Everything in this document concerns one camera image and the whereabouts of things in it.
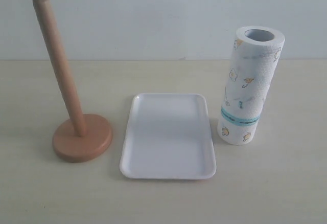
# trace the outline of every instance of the paper towel roll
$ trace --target paper towel roll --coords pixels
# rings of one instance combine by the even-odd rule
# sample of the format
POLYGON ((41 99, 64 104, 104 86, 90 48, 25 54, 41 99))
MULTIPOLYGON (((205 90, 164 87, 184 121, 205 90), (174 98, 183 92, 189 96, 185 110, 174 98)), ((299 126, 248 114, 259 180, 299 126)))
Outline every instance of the paper towel roll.
POLYGON ((284 41, 281 32, 267 27, 236 31, 218 123, 224 141, 243 145, 252 140, 284 41))

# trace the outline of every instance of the wooden pole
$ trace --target wooden pole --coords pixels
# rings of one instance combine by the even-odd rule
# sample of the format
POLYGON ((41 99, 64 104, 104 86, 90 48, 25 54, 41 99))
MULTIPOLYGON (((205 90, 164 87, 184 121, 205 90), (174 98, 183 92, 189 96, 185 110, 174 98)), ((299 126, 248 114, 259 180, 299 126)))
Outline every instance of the wooden pole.
POLYGON ((75 134, 83 137, 86 123, 50 0, 33 0, 33 5, 75 134))

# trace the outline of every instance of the paper towel holder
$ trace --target paper towel holder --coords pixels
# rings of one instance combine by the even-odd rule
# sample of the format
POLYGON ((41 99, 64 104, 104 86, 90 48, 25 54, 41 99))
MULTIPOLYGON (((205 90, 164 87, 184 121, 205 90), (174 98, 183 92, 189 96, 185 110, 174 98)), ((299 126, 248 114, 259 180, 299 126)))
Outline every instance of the paper towel holder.
POLYGON ((50 0, 33 0, 35 13, 70 119, 53 135, 53 149, 62 159, 85 162, 102 154, 112 141, 112 128, 103 117, 83 114, 50 0))

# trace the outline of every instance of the beige table surface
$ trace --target beige table surface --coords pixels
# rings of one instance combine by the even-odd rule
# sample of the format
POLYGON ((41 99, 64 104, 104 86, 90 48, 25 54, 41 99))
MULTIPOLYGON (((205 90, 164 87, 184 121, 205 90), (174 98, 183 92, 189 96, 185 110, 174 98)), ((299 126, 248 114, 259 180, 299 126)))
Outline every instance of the beige table surface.
POLYGON ((0 62, 0 223, 327 223, 327 60, 281 60, 256 135, 224 143, 227 61, 71 61, 84 113, 114 141, 80 164, 51 137, 67 112, 49 61, 0 62), (217 172, 204 181, 129 180, 119 171, 132 97, 200 93, 217 172))

